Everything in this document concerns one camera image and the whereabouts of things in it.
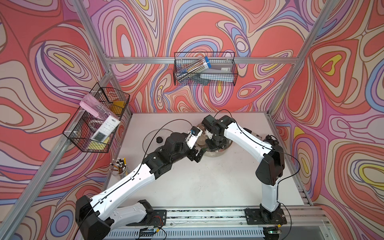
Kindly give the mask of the stainless steel pot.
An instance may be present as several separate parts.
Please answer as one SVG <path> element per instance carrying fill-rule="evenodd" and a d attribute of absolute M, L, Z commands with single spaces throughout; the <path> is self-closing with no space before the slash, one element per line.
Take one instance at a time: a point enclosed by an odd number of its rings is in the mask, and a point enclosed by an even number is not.
<path fill-rule="evenodd" d="M 206 128 L 202 123 L 198 124 L 197 128 L 202 131 L 202 134 L 199 136 L 196 145 L 198 149 L 205 150 L 205 157 L 220 157 L 233 143 L 232 140 L 224 138 L 222 138 L 219 142 L 215 142 L 213 139 L 210 139 L 210 133 L 206 131 Z"/>

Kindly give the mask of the glass pot lid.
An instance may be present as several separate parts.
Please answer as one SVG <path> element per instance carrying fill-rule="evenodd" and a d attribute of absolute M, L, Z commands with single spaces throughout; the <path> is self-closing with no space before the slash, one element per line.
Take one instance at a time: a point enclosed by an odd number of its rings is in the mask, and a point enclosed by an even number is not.
<path fill-rule="evenodd" d="M 169 129 L 155 129 L 149 132 L 142 142 L 142 149 L 147 155 L 154 152 L 158 147 L 164 145 L 167 137 L 169 137 L 173 131 Z"/>

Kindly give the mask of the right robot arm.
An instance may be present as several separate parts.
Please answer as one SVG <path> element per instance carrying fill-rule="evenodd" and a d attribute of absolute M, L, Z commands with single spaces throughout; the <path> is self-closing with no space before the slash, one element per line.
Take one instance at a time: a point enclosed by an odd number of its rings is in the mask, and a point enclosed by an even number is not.
<path fill-rule="evenodd" d="M 259 163 L 255 174 L 262 183 L 262 202 L 253 218 L 265 224 L 286 224 L 278 202 L 278 183 L 285 169 L 284 150 L 279 142 L 270 135 L 263 141 L 258 139 L 229 116 L 217 120 L 208 115 L 202 125 L 208 136 L 206 144 L 210 150 L 222 149 L 224 141 L 231 140 Z"/>

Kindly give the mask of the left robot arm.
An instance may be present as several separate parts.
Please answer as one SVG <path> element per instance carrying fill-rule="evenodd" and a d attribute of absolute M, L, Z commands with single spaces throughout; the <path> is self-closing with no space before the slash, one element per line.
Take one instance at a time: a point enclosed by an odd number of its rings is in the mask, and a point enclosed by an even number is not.
<path fill-rule="evenodd" d="M 111 230 L 142 222 L 153 211 L 146 200 L 121 207 L 133 193 L 157 180 L 172 169 L 177 161 L 189 158 L 199 162 L 204 154 L 196 149 L 202 131 L 192 128 L 189 133 L 172 133 L 163 146 L 145 154 L 142 163 L 128 176 L 103 192 L 76 202 L 76 223 L 85 240 L 102 240 Z"/>

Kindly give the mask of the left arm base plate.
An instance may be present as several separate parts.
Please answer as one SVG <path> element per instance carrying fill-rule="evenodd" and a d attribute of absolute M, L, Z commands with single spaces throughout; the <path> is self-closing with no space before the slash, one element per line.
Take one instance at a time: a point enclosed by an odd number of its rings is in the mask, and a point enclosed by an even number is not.
<path fill-rule="evenodd" d="M 128 227 L 133 226 L 154 226 L 162 227 L 166 224 L 167 210 L 154 210 L 147 200 L 139 200 L 138 203 L 142 204 L 145 208 L 146 215 L 140 222 L 126 224 Z"/>

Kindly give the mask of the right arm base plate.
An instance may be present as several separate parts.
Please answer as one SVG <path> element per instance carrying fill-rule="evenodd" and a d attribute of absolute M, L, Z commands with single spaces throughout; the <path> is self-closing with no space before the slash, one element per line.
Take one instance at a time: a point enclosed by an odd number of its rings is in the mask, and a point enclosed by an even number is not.
<path fill-rule="evenodd" d="M 248 225 L 285 225 L 287 224 L 287 219 L 285 217 L 284 211 L 277 207 L 273 212 L 269 212 L 263 206 L 259 208 L 246 208 L 244 210 L 245 217 Z"/>

